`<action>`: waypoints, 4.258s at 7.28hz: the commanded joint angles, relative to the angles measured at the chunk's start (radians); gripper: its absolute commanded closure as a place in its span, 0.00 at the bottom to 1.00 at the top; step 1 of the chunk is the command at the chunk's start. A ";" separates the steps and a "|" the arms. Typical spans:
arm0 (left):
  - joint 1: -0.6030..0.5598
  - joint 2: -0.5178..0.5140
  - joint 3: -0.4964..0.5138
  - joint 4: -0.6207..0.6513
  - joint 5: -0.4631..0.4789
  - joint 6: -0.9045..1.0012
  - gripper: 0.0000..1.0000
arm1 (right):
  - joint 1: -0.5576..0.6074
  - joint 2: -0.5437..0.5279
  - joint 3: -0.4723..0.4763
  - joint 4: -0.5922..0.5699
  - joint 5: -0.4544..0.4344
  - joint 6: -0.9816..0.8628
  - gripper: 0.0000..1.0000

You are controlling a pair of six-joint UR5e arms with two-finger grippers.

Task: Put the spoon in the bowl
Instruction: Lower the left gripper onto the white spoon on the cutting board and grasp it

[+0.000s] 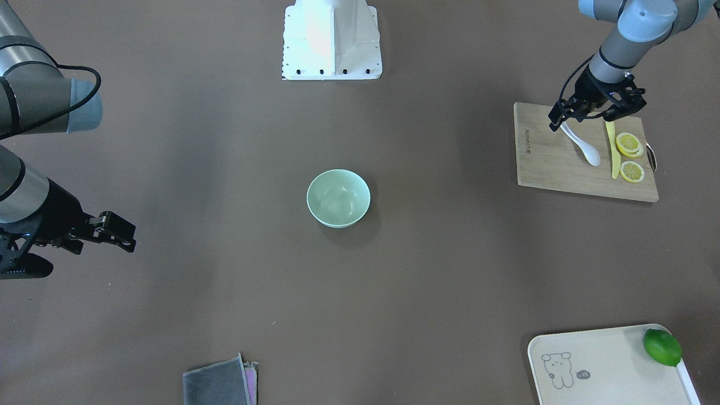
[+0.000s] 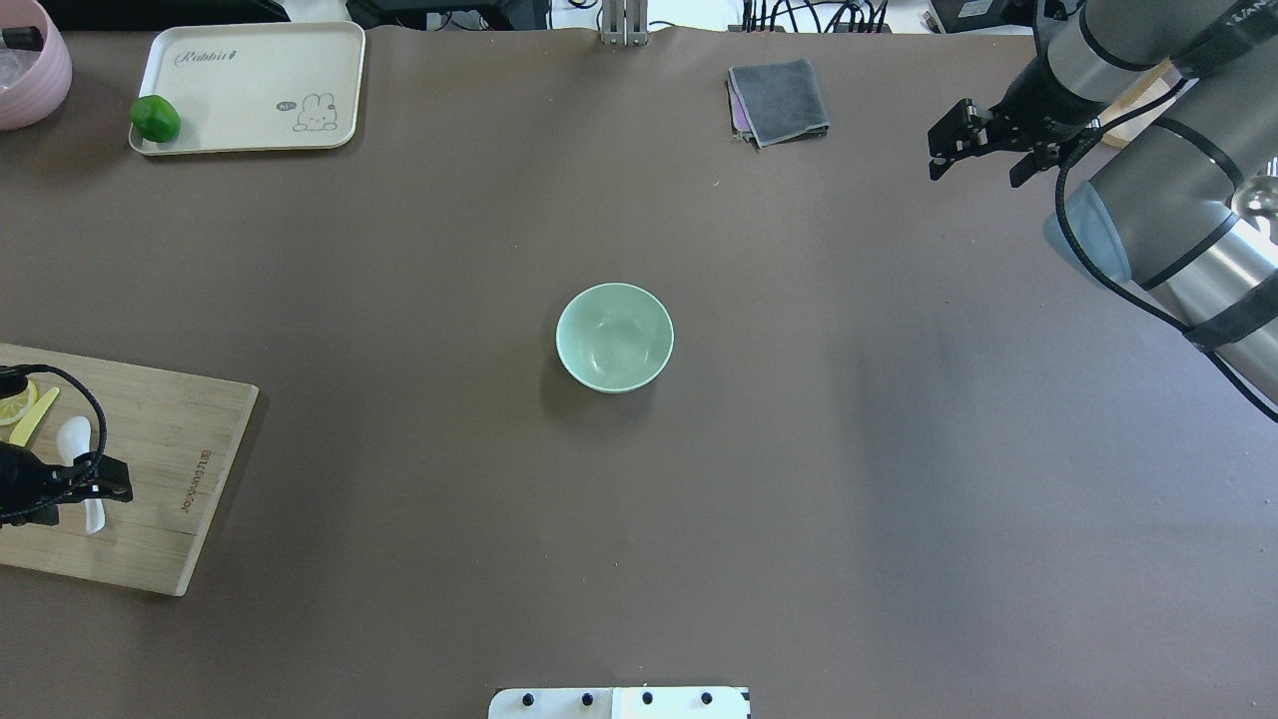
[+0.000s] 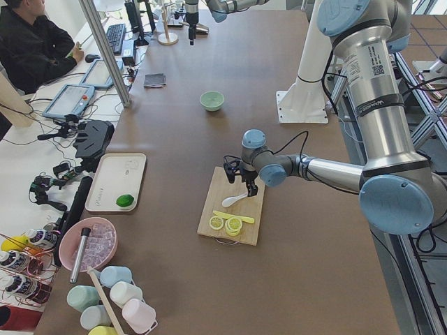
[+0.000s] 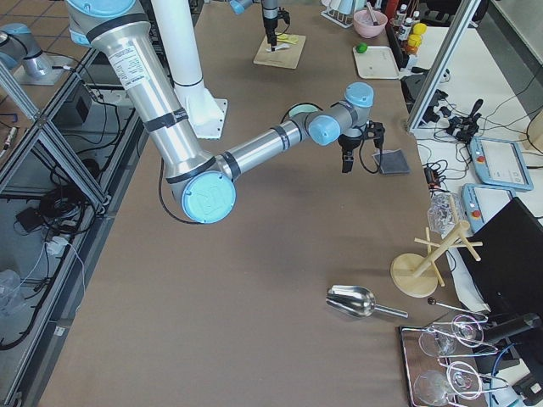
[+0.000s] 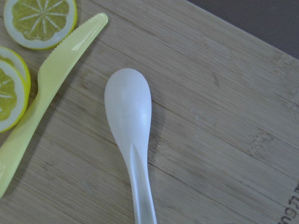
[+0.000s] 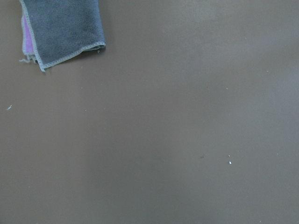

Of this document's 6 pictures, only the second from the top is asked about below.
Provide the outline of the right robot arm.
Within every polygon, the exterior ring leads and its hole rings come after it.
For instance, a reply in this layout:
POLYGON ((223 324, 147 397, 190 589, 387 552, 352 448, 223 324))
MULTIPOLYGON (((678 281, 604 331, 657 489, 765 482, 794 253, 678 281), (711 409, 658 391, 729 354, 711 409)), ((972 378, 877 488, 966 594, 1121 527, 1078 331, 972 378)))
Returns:
POLYGON ((1016 152, 1057 169, 1045 238, 1075 269, 1178 331, 1275 418, 1275 241, 1235 209, 1275 156, 1273 1, 1068 1, 990 109, 930 126, 930 178, 1016 152))

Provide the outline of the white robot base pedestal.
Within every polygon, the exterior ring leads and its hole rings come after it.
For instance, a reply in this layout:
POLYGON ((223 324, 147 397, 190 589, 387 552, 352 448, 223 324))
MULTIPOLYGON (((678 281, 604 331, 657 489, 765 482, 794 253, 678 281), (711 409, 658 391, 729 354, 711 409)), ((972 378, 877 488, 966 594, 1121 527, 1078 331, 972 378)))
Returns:
POLYGON ((734 686, 529 687, 498 690, 488 718, 750 718, 734 686))

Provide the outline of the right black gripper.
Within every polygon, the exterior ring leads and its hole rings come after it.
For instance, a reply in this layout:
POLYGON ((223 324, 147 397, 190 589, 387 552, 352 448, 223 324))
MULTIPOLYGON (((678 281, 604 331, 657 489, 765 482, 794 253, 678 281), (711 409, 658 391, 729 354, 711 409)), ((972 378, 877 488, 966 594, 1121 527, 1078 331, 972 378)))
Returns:
POLYGON ((1005 100, 985 109, 966 97, 953 103, 927 134, 930 179, 939 181, 953 163, 990 152, 1022 152, 1008 170, 1019 188, 1059 163, 1059 103, 1051 100, 1005 100))

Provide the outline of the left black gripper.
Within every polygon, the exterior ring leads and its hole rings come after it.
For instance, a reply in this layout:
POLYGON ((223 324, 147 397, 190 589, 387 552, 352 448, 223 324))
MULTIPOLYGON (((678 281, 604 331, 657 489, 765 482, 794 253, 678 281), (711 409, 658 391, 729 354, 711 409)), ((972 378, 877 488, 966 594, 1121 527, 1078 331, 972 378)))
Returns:
POLYGON ((59 506, 91 499, 132 502, 132 470, 106 453, 81 453, 69 461, 65 481, 59 465, 45 464, 27 447, 1 442, 3 526, 56 526, 59 506), (73 487, 66 481, 97 481, 73 487))

